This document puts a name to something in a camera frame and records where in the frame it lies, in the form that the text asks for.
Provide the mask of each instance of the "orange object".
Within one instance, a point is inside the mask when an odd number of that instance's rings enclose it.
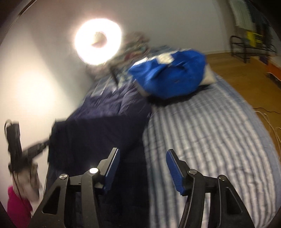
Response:
[[[268,61],[268,73],[281,81],[281,56],[271,57]]]

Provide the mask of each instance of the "pink cloth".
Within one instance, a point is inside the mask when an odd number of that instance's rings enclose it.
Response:
[[[27,228],[31,220],[32,206],[27,199],[22,199],[16,195],[13,186],[8,188],[7,213],[17,228]]]

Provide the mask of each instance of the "yellow object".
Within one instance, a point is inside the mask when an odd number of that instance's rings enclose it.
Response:
[[[262,46],[262,40],[263,36],[259,35],[257,33],[247,31],[247,38],[250,41],[250,45],[252,47],[261,47]]]

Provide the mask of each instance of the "navy blue cloth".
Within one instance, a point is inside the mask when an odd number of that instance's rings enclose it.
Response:
[[[194,92],[203,79],[205,56],[194,50],[171,54],[173,61],[162,64],[153,58],[134,65],[129,73],[149,94],[168,99]]]
[[[121,157],[111,190],[100,197],[105,227],[147,227],[149,199],[142,133],[151,107],[132,84],[87,97],[66,121],[52,128],[48,162],[70,176],[81,175],[111,149]]]

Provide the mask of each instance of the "bed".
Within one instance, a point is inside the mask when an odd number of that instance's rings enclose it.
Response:
[[[167,51],[155,49],[151,55]],[[203,175],[224,174],[234,185],[256,228],[266,227],[281,206],[281,167],[274,144],[251,106],[220,76],[185,100],[152,105],[143,133],[149,181],[151,228],[178,227],[186,198],[175,190],[166,165],[173,148],[180,160]],[[126,68],[119,85],[131,80]],[[95,81],[86,97],[115,87],[109,75]],[[61,170],[51,164],[47,183]],[[207,227],[210,195],[206,194],[202,227]]]

